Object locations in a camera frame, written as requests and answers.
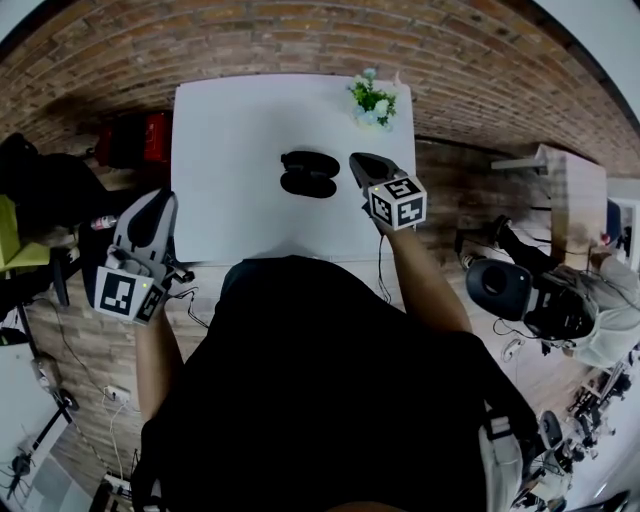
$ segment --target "white wall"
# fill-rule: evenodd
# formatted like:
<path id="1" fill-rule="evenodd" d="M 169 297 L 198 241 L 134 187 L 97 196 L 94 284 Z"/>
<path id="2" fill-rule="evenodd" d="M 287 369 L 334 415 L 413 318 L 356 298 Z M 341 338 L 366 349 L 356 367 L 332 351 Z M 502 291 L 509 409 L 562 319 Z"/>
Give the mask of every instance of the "white wall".
<path id="1" fill-rule="evenodd" d="M 7 315 L 6 326 L 13 326 L 13 315 L 13 312 Z M 27 343 L 0 346 L 0 468 L 7 473 L 12 473 L 9 465 L 20 453 L 19 448 L 29 452 L 35 439 L 58 410 L 53 397 L 38 384 L 31 369 L 32 359 L 33 354 Z M 49 456 L 51 448 L 67 427 L 67 421 L 60 416 L 34 452 L 31 473 L 23 478 L 26 485 L 22 486 L 27 490 L 27 486 L 32 486 L 36 481 L 46 482 L 61 474 L 62 476 L 58 475 L 58 480 L 66 482 L 66 487 L 54 489 L 60 493 L 59 499 L 56 501 L 51 493 L 47 495 L 46 490 L 40 492 L 38 486 L 34 485 L 32 491 L 27 490 L 26 498 L 17 490 L 7 500 L 6 489 L 0 488 L 0 499 L 9 510 L 86 512 L 89 509 L 89 496 Z M 8 486 L 10 482 L 10 476 L 0 473 L 0 485 Z"/>
<path id="2" fill-rule="evenodd" d="M 18 448 L 28 450 L 38 434 L 47 425 L 57 410 L 54 399 L 44 391 L 31 369 L 33 355 L 28 344 L 0 347 L 0 462 L 3 470 L 16 455 Z M 41 453 L 48 453 L 53 443 L 66 427 L 66 421 L 56 424 L 51 435 L 45 438 Z M 10 478 L 0 474 L 0 484 L 8 485 Z M 31 483 L 33 475 L 25 478 Z M 7 504 L 19 511 L 15 500 Z"/>
<path id="3" fill-rule="evenodd" d="M 640 9 L 633 0 L 536 0 L 589 50 L 640 118 Z"/>
<path id="4" fill-rule="evenodd" d="M 0 42 L 44 0 L 0 0 Z"/>
<path id="5" fill-rule="evenodd" d="M 640 180 L 608 178 L 607 195 L 612 199 L 627 199 L 640 203 Z"/>

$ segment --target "person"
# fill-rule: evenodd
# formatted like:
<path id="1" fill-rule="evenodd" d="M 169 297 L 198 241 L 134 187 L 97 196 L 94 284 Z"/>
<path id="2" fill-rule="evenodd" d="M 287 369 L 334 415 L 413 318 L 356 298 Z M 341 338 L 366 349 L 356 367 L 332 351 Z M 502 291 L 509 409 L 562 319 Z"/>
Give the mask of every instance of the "person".
<path id="1" fill-rule="evenodd" d="M 595 272 L 578 273 L 538 248 L 520 241 L 510 225 L 508 217 L 498 217 L 491 228 L 490 242 L 503 249 L 516 265 L 526 268 L 534 277 L 544 272 L 576 276 L 598 306 L 591 332 L 573 340 L 576 344 L 574 350 L 563 349 L 563 352 L 597 368 L 610 368 L 625 358 L 640 339 L 638 273 L 606 251 L 591 255 L 590 263 Z M 463 265 L 468 268 L 477 258 L 474 254 L 467 255 L 462 260 Z"/>
<path id="2" fill-rule="evenodd" d="M 162 308 L 136 326 L 136 511 L 487 510 L 486 404 L 523 451 L 535 415 L 416 233 L 386 235 L 406 313 L 289 256 L 229 271 L 186 363 Z"/>

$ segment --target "wooden floor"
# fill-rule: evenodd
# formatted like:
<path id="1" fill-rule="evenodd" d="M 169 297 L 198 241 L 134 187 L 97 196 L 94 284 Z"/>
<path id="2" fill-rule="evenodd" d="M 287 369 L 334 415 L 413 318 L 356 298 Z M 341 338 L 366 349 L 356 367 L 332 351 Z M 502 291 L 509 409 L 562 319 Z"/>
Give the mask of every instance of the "wooden floor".
<path id="1" fill-rule="evenodd" d="M 540 345 L 533 340 L 528 340 L 518 356 L 509 363 L 502 362 L 502 349 L 514 336 L 494 334 L 492 326 L 495 317 L 469 300 L 464 290 L 464 274 L 453 252 L 457 227 L 480 227 L 500 213 L 507 213 L 514 218 L 514 228 L 523 238 L 548 237 L 549 215 L 532 214 L 529 208 L 548 205 L 545 178 L 531 171 L 510 174 L 494 172 L 489 167 L 492 159 L 487 155 L 448 146 L 418 143 L 416 159 L 418 175 L 429 194 L 427 222 L 419 230 L 421 239 L 434 252 L 443 272 L 462 298 L 471 316 L 474 332 L 483 339 L 488 350 L 516 383 L 533 409 L 537 413 L 552 409 L 562 416 L 587 368 L 565 358 L 559 351 L 543 357 Z M 103 174 L 101 179 L 109 183 L 109 186 L 117 186 L 117 174 Z M 131 181 L 131 173 L 126 174 L 126 180 Z M 465 250 L 496 255 L 492 250 L 475 243 L 467 243 Z M 377 261 L 352 262 L 342 266 L 379 293 Z M 227 270 L 228 267 L 206 265 L 194 268 L 195 284 L 200 287 L 194 311 L 205 321 L 212 316 Z M 394 305 L 401 308 L 392 261 L 383 261 L 383 278 Z M 131 407 L 121 410 L 113 422 L 123 473 L 128 477 L 133 452 L 140 448 L 142 428 L 142 420 L 136 412 L 138 406 L 133 331 L 131 326 L 100 315 L 89 307 L 81 276 L 72 278 L 68 286 L 72 305 L 66 310 L 60 309 L 66 341 L 87 366 L 91 380 L 98 388 L 115 384 L 131 390 L 134 397 Z M 205 335 L 205 330 L 187 316 L 187 306 L 187 300 L 172 300 L 168 305 L 169 319 L 185 358 L 193 353 Z M 114 474 L 119 475 L 119 465 L 109 433 L 110 417 L 117 408 L 107 403 L 105 412 L 101 406 L 102 394 L 63 344 L 56 313 L 51 306 L 38 301 L 29 307 L 28 315 L 38 346 L 58 360 L 66 381 L 64 386 L 80 403 L 81 408 L 75 414 L 78 426 Z M 458 357 L 457 350 L 452 348 L 451 358 L 446 361 L 444 371 L 455 374 Z M 425 361 L 425 368 L 431 368 L 432 364 Z M 66 430 L 53 454 L 80 485 L 93 494 L 105 468 L 76 429 L 70 426 Z"/>

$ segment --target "cable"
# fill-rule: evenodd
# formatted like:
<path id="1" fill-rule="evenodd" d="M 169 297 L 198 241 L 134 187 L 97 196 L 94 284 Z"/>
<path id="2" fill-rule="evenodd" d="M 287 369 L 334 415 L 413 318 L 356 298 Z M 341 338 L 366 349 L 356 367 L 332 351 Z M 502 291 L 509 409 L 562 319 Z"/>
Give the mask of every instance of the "cable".
<path id="1" fill-rule="evenodd" d="M 496 249 L 495 247 L 491 247 L 488 244 L 483 244 L 482 242 L 478 242 L 477 240 L 471 240 L 470 238 L 465 238 L 465 237 L 463 237 L 463 240 L 466 240 L 467 242 L 471 242 L 472 244 L 481 245 L 482 247 L 486 247 L 487 249 L 491 249 L 492 251 L 497 252 L 498 254 L 502 254 L 503 256 L 509 257 L 509 255 L 506 252 L 501 251 L 499 249 Z"/>
<path id="2" fill-rule="evenodd" d="M 69 350 L 69 352 L 71 352 L 71 355 L 74 357 L 74 359 L 76 361 L 78 361 L 78 363 L 80 364 L 80 366 L 82 366 L 84 372 L 87 374 L 87 378 L 89 379 L 89 382 L 91 382 L 91 384 L 93 385 L 94 388 L 96 388 L 103 396 L 107 397 L 109 400 L 111 400 L 112 402 L 115 400 L 114 398 L 110 397 L 109 395 L 107 395 L 104 392 L 105 388 L 101 388 L 100 386 L 98 386 L 96 384 L 96 382 L 93 380 L 93 378 L 91 377 L 91 374 L 89 373 L 89 369 L 87 368 L 87 366 L 80 361 L 80 359 L 78 358 L 78 356 L 76 355 L 76 353 L 73 351 L 73 349 L 71 348 L 71 345 L 69 345 L 69 343 L 67 342 L 67 339 L 64 336 L 64 328 L 62 326 L 62 320 L 60 319 L 60 313 L 58 313 L 58 308 L 56 307 L 56 305 L 49 300 L 46 297 L 38 297 L 37 299 L 35 299 L 33 302 L 39 301 L 39 300 L 43 300 L 45 302 L 48 302 L 49 305 L 53 308 L 53 310 L 56 313 L 56 318 L 58 319 L 58 328 L 60 329 L 60 336 L 62 338 L 62 342 L 65 344 L 65 346 L 67 347 L 67 350 Z"/>
<path id="3" fill-rule="evenodd" d="M 185 290 L 183 292 L 180 292 L 176 295 L 170 295 L 169 299 L 184 299 L 187 295 L 191 294 L 191 300 L 189 301 L 189 307 L 187 308 L 187 314 L 189 315 L 189 318 L 191 318 L 191 320 L 193 320 L 195 323 L 197 323 L 198 325 L 204 327 L 205 329 L 209 329 L 209 325 L 206 324 L 205 322 L 203 322 L 202 320 L 200 320 L 194 313 L 192 310 L 193 307 L 193 301 L 196 298 L 196 291 L 200 290 L 200 288 L 198 286 L 193 286 L 191 288 L 189 288 L 188 290 Z"/>
<path id="4" fill-rule="evenodd" d="M 384 235 L 380 235 L 380 245 L 378 246 L 378 287 L 382 293 L 382 298 L 387 304 L 391 304 L 391 294 L 382 280 L 382 242 Z"/>
<path id="5" fill-rule="evenodd" d="M 104 396 L 102 397 L 102 408 L 104 409 L 104 412 L 106 413 L 106 415 L 110 418 L 110 421 L 109 421 L 109 434 L 111 434 L 111 442 L 113 443 L 113 449 L 116 452 L 116 459 L 118 459 L 118 467 L 120 468 L 120 480 L 124 480 L 124 473 L 122 471 L 122 461 L 120 460 L 120 453 L 118 452 L 118 444 L 116 443 L 116 436 L 113 433 L 113 420 L 116 419 L 116 416 L 124 408 L 126 403 L 120 404 L 120 407 L 118 408 L 116 413 L 113 416 L 111 416 L 109 414 L 109 411 L 107 411 L 107 408 L 104 406 L 104 399 L 107 396 L 107 394 L 106 393 L 103 393 L 103 394 L 104 394 Z"/>
<path id="6" fill-rule="evenodd" d="M 508 332 L 498 332 L 496 330 L 496 325 L 498 324 L 498 322 L 502 322 L 502 325 L 504 325 L 505 328 L 509 329 L 509 331 Z M 515 332 L 517 335 L 522 336 L 523 338 L 527 338 L 528 340 L 539 340 L 540 339 L 538 336 L 527 336 L 526 334 L 524 334 L 523 332 L 519 331 L 518 329 L 514 329 L 513 327 L 508 326 L 502 318 L 497 318 L 496 321 L 493 322 L 493 332 L 494 332 L 494 334 L 497 334 L 498 336 L 508 336 L 512 332 Z"/>
<path id="7" fill-rule="evenodd" d="M 57 393 L 54 393 L 53 396 L 60 404 L 65 405 L 64 402 L 60 399 L 60 397 L 58 397 Z M 78 435 L 82 438 L 82 440 L 85 442 L 85 444 L 89 448 L 91 448 L 91 451 L 96 456 L 96 458 L 102 463 L 104 468 L 107 470 L 107 473 L 110 474 L 110 475 L 113 475 L 113 471 L 111 470 L 109 465 L 104 461 L 104 459 L 102 457 L 100 457 L 100 454 L 98 453 L 98 450 L 96 450 L 95 447 L 89 442 L 89 440 L 87 439 L 87 436 L 84 435 L 84 432 L 82 432 L 82 430 L 80 429 L 79 425 L 76 423 L 76 420 L 73 419 L 73 416 L 71 414 L 69 414 L 69 418 L 71 418 L 71 423 L 73 423 L 73 426 L 76 427 L 76 431 L 78 432 Z"/>
<path id="8" fill-rule="evenodd" d="M 136 458 L 138 457 L 138 449 L 133 450 L 133 457 L 131 458 L 131 471 L 129 471 L 129 492 L 131 492 L 131 480 L 133 479 L 133 470 L 136 468 Z"/>

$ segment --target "white flowers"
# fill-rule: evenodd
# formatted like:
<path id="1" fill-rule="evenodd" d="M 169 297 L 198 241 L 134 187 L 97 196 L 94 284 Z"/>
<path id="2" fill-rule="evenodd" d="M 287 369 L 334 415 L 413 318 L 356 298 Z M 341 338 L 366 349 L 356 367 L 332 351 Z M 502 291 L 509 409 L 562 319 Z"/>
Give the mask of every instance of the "white flowers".
<path id="1" fill-rule="evenodd" d="M 378 117 L 385 117 L 387 115 L 387 112 L 389 110 L 389 100 L 380 100 L 376 103 L 376 106 L 374 107 L 374 110 L 376 112 L 376 115 Z"/>

